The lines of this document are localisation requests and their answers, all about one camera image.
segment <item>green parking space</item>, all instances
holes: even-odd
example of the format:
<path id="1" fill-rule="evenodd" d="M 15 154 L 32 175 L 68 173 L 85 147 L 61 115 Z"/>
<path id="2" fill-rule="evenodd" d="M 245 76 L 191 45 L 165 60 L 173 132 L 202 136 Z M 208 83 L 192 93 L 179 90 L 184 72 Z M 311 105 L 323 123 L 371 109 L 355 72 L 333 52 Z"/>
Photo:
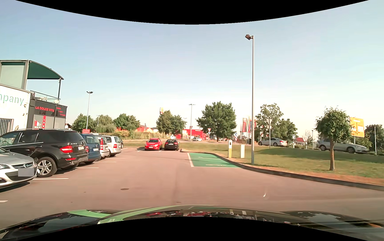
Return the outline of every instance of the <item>green parking space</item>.
<path id="1" fill-rule="evenodd" d="M 192 165 L 194 167 L 227 167 L 227 168 L 239 168 L 236 165 L 232 165 L 215 155 L 201 154 L 201 153 L 189 153 L 191 157 Z"/>

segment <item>blue car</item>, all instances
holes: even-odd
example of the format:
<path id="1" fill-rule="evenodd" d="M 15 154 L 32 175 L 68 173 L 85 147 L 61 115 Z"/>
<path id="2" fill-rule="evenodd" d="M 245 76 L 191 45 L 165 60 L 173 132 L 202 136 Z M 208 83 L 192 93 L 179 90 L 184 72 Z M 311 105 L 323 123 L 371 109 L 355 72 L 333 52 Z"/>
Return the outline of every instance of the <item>blue car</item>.
<path id="1" fill-rule="evenodd" d="M 93 134 L 82 134 L 86 142 L 86 151 L 88 152 L 88 160 L 83 163 L 98 162 L 101 159 L 100 153 L 100 141 L 96 135 Z"/>

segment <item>asphalt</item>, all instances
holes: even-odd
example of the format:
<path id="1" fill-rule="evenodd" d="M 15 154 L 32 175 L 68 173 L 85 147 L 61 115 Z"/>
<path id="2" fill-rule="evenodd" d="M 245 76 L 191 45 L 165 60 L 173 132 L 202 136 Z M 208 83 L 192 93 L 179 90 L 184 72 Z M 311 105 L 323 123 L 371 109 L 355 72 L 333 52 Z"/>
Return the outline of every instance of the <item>asphalt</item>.
<path id="1" fill-rule="evenodd" d="M 384 220 L 384 192 L 241 168 L 194 167 L 187 153 L 124 148 L 115 157 L 0 190 L 0 228 L 78 209 L 223 205 Z"/>

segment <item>lawn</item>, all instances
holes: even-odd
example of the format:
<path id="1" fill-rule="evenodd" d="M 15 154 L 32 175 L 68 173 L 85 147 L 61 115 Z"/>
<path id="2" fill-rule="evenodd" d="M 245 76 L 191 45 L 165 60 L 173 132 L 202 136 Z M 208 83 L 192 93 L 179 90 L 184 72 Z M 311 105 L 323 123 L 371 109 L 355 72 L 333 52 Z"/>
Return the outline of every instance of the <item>lawn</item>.
<path id="1" fill-rule="evenodd" d="M 124 142 L 124 146 L 142 147 L 142 142 Z M 227 143 L 180 141 L 180 148 L 190 151 L 212 152 L 227 156 Z M 243 164 L 251 164 L 251 147 L 246 145 L 245 158 L 239 158 L 240 145 L 232 146 L 232 160 Z M 325 178 L 346 181 L 358 181 L 384 185 L 384 156 L 350 154 L 335 151 L 335 170 L 329 171 L 329 151 L 281 147 L 254 147 L 254 163 L 256 167 L 308 174 Z"/>

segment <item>tree trunk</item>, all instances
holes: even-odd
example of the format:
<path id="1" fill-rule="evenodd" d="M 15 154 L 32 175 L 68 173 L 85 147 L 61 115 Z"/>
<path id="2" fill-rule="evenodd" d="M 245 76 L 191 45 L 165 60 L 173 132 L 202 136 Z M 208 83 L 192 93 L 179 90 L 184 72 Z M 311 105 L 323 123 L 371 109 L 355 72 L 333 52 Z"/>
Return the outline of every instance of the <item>tree trunk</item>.
<path id="1" fill-rule="evenodd" d="M 334 170 L 334 142 L 332 139 L 330 139 L 330 168 L 329 171 Z"/>

